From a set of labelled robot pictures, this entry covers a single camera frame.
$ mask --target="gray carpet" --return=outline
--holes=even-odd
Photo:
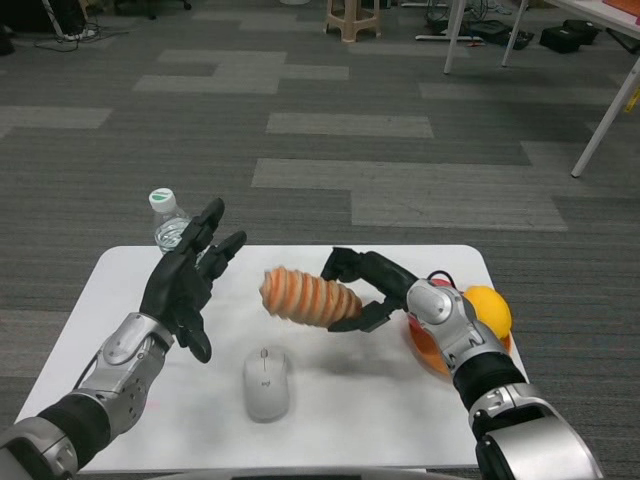
[[[420,10],[345,46],[324,8],[163,2],[149,22],[132,6],[99,18],[127,35],[66,54],[23,36],[0,58],[0,428],[99,255],[151,244],[146,196],[170,186],[192,212],[224,197],[221,235],[254,244],[478,248],[532,381],[608,478],[638,478],[638,112],[568,175],[635,58],[601,34],[501,69],[500,47],[461,43],[445,77],[446,46],[413,41]]]

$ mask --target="bottle cap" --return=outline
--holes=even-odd
[[[158,213],[169,213],[176,208],[176,196],[169,188],[158,188],[149,195],[151,208]]]

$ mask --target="beige plastic stool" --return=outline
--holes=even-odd
[[[360,30],[375,28],[376,37],[380,36],[380,0],[373,0],[373,12],[362,8],[361,0],[343,0],[344,6],[336,8],[339,0],[327,0],[327,20],[324,33],[330,26],[342,31],[342,41],[352,43]]]

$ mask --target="white computer mouse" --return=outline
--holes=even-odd
[[[279,419],[289,409],[287,357],[274,348],[251,352],[244,362],[244,399],[249,416],[257,422]]]

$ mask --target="robotic hand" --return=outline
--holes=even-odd
[[[223,214],[218,198],[191,221],[151,274],[140,311],[130,313],[100,347],[70,394],[0,435],[0,479],[73,478],[138,422],[174,337],[199,361],[211,359],[200,310],[213,281],[247,240],[237,232],[209,246]]]
[[[438,345],[453,384],[469,412],[476,457],[486,480],[594,480],[603,478],[580,436],[528,384],[473,306],[451,287],[420,280],[375,252],[334,248],[325,280],[362,279],[384,296],[359,317],[330,331],[371,332],[403,309],[418,319]]]

